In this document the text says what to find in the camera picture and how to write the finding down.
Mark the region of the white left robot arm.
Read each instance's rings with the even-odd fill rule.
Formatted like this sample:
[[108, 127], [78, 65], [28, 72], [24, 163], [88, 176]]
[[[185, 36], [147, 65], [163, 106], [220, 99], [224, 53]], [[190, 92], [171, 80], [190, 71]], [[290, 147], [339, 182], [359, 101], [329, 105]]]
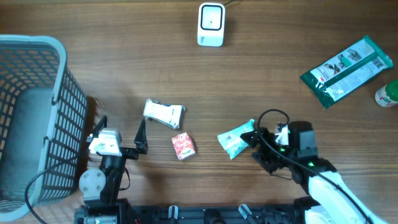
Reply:
[[126, 198], [119, 198], [123, 175], [129, 175], [126, 161], [138, 160], [139, 155], [147, 154], [146, 122], [141, 121], [135, 147], [122, 147], [121, 133], [107, 127], [108, 118], [103, 116], [94, 127], [87, 143], [91, 154], [101, 156], [97, 169], [86, 170], [79, 179], [79, 189], [83, 194], [84, 206], [77, 209], [75, 223], [140, 223], [141, 220]]

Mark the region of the green lid jar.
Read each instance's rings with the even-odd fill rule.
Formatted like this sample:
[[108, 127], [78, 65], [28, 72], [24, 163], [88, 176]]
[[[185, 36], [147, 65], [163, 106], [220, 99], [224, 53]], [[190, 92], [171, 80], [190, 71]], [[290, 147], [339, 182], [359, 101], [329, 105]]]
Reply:
[[376, 103], [381, 107], [393, 107], [397, 105], [398, 80], [394, 80], [380, 88], [375, 94]]

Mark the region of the teal tissue pack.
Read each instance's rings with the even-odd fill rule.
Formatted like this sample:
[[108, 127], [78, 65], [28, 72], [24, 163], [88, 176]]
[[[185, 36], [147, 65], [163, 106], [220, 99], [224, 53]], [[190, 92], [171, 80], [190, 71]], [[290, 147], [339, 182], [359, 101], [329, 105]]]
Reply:
[[234, 159], [244, 151], [249, 145], [242, 140], [241, 135], [254, 131], [254, 120], [250, 119], [247, 123], [217, 136], [222, 148], [229, 154], [230, 159]]

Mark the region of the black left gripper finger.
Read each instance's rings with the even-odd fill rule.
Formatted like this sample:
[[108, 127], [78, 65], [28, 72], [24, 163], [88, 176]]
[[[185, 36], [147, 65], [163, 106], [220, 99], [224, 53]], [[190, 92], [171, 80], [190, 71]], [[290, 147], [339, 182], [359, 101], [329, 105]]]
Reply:
[[108, 125], [108, 118], [107, 116], [103, 116], [99, 123], [95, 126], [95, 128], [92, 130], [90, 134], [90, 138], [97, 138], [99, 136], [99, 133], [102, 129], [106, 128]]
[[136, 145], [136, 151], [139, 154], [147, 154], [148, 143], [146, 136], [146, 121], [144, 119], [141, 121], [139, 129], [137, 130], [134, 144]]

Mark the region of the white plastic packet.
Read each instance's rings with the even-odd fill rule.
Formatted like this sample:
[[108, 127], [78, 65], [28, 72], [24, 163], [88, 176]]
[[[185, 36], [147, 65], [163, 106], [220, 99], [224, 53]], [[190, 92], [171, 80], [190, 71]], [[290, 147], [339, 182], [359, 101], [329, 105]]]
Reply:
[[145, 119], [153, 119], [172, 129], [178, 129], [184, 111], [183, 105], [165, 105], [149, 98], [146, 101], [143, 116]]

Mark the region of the red patterned small box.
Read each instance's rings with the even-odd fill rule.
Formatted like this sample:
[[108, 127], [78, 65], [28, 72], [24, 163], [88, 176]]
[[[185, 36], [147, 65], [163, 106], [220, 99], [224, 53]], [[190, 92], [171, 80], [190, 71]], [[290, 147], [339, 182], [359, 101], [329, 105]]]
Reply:
[[193, 141], [187, 133], [181, 133], [173, 137], [172, 144], [180, 161], [196, 153]]

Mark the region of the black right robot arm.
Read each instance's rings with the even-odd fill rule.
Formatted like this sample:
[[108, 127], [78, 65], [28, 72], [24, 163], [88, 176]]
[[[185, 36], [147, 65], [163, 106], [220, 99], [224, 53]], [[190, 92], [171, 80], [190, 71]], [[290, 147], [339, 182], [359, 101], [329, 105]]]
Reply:
[[259, 128], [240, 137], [259, 148], [252, 156], [266, 172], [287, 168], [307, 194], [295, 200], [292, 222], [384, 223], [350, 191], [336, 167], [318, 155], [315, 131], [308, 121], [280, 123], [274, 133]]

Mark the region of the green glove package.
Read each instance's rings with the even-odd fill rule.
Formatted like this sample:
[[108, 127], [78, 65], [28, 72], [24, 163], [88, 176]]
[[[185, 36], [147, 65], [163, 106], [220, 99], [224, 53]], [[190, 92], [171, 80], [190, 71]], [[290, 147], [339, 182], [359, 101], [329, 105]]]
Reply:
[[300, 79], [313, 91], [325, 109], [393, 67], [393, 61], [366, 35], [347, 49], [319, 66], [305, 72]]

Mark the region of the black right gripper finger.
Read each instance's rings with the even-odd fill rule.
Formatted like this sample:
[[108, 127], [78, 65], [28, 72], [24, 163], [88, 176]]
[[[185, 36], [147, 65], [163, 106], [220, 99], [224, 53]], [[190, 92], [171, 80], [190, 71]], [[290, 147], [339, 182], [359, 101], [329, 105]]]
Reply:
[[257, 131], [243, 133], [240, 135], [240, 138], [251, 148], [255, 148], [259, 143], [259, 135]]
[[272, 163], [260, 152], [253, 152], [252, 158], [268, 173], [273, 173]]

